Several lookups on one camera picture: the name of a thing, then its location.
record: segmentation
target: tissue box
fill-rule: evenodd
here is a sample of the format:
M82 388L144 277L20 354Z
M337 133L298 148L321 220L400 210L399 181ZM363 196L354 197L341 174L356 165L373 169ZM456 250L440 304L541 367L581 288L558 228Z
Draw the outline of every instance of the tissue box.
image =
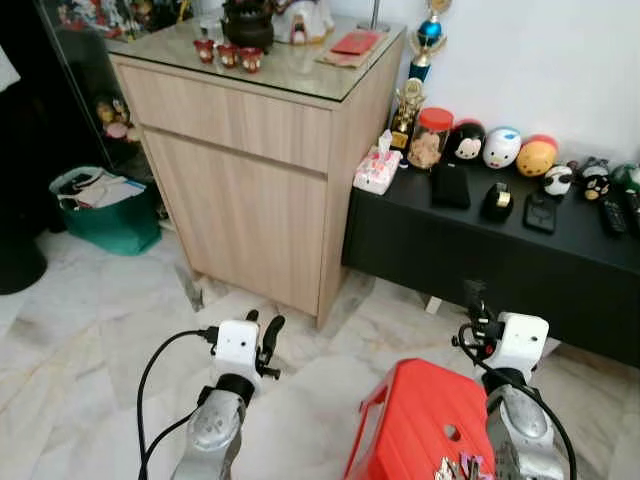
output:
M372 147L356 170L353 186L366 192L384 195L396 174L402 153L390 151L381 158L377 147Z

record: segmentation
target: black power cord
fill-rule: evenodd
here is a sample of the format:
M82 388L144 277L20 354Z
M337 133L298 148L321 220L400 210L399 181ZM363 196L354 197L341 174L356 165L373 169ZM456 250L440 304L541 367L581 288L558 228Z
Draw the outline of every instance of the black power cord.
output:
M522 385L518 385L517 383L514 383L513 380L511 380L508 376L504 375L499 370L496 370L495 368L490 367L484 361L480 360L480 358L478 358L477 355L474 355L474 353L467 346L464 340L464 333L467 330L472 329L473 327L474 325L472 323L465 323L460 327L460 330L458 330L459 347L462 348L462 351L467 355L467 357L471 359L471 361L475 365L479 365L480 367L484 368L487 372L490 372L491 374L500 378L500 380L502 380L503 382L508 383L516 390L519 390L520 392L524 393L527 397L529 397L531 400L536 402L536 404L538 404L540 408L542 408L542 410L544 410L544 412L547 415L549 415L549 418L551 419L553 424L556 426L558 433L560 433L560 436L562 437L562 442L564 443L564 446L567 450L567 458L569 460L569 478L570 480L577 480L578 472L576 467L576 454L575 454L575 451L573 450L571 439L569 439L569 435L567 434L564 427L562 426L560 419L556 416L555 413L553 413L553 410L551 410L551 408L546 403L544 403L544 401L541 398L539 398L539 396L536 395L534 392L532 392L528 388L523 387Z
M184 332L176 333L175 335L173 335L172 337L167 339L162 345L160 345L160 347L156 350L156 352L151 356L151 359L149 360L149 363L147 363L147 366L145 367L144 372L142 373L142 377L140 378L140 383L138 384L138 397L136 399L136 417L137 417L137 421L138 421L138 443L139 443L139 446L140 446L140 462L141 462L140 475L138 476L138 478L140 478L140 480L147 480L147 476L148 476L148 473L147 473L147 462L149 460L147 458L147 460L145 461L145 458L147 457L147 451L146 451L146 444L145 444L145 438L144 438L144 419L143 419L143 414L142 414L142 398L143 398L143 394L144 394L144 386L147 383L147 377L149 376L149 372L151 371L151 367L153 366L153 364L155 363L155 361L158 359L158 357L160 356L160 354L162 353L162 351L165 348L167 348L171 343L175 342L179 338L188 337L188 336L191 336L191 335L202 337L207 342L209 342L210 344L215 345L217 340L218 340L218 327L209 327L206 330L186 330ZM188 417L185 417L185 418L180 420L180 422L184 423L189 419ZM179 425L178 424L174 424L174 425L172 425L172 427L174 429L179 427L180 425L182 425L182 423L180 423L180 422L178 422Z
M151 458L151 455L153 454L153 451L156 449L156 447L162 441L162 439L164 439L164 437L166 437L171 432L173 432L176 428L178 428L181 425L184 425L185 423L187 423L189 421L189 419L191 418L191 415L193 415L193 413L196 410L191 412L189 415L183 417L182 419L178 420L176 423L174 423L170 427L165 428L162 431L162 433L160 433L160 435L158 435L156 437L156 439L153 442L151 442L151 445L149 446L149 450L147 450L145 452L144 456L142 457L142 463L140 464L140 470L138 471L138 480L143 480L144 478L146 478L146 475L147 475L147 464L149 463L149 459Z

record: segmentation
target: trophy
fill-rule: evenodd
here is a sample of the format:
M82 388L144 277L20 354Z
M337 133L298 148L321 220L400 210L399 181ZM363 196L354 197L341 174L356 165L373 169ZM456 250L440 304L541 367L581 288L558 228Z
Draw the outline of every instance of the trophy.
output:
M409 78L418 78L424 82L431 67L431 58L447 43L442 34L439 15L449 9L451 0L427 0L429 19L410 36L411 47L415 53L409 68Z
M409 166L407 150L413 135L416 115L422 108L425 98L422 93L422 81L417 78L410 78L402 90L396 90L398 109L391 121L391 149L402 152L403 158L400 161L400 168Z

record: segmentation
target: white figurine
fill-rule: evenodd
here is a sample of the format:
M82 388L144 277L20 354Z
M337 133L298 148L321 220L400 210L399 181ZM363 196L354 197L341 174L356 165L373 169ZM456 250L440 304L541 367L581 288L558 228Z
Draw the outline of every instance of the white figurine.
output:
M118 11L116 0L102 0L102 10L107 17L107 23L110 28L124 27L124 18Z
M556 165L544 174L544 191L553 197L567 194L573 181L573 170L566 165Z
M500 127L487 135L482 159L487 167L498 169L508 167L518 156L522 146L520 132L511 127Z
M77 8L75 12L80 15L84 23L95 26L98 21L98 12L95 4L91 0L75 0Z
M296 45L320 42L333 30L328 0L272 0L274 38Z

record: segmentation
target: red envelope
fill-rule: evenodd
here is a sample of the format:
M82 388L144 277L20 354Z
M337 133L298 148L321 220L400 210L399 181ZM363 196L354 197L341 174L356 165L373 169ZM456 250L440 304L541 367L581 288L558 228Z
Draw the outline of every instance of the red envelope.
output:
M331 51L334 53L346 53L349 55L362 55L369 50L380 38L380 33L367 30L356 30L345 35L336 43Z

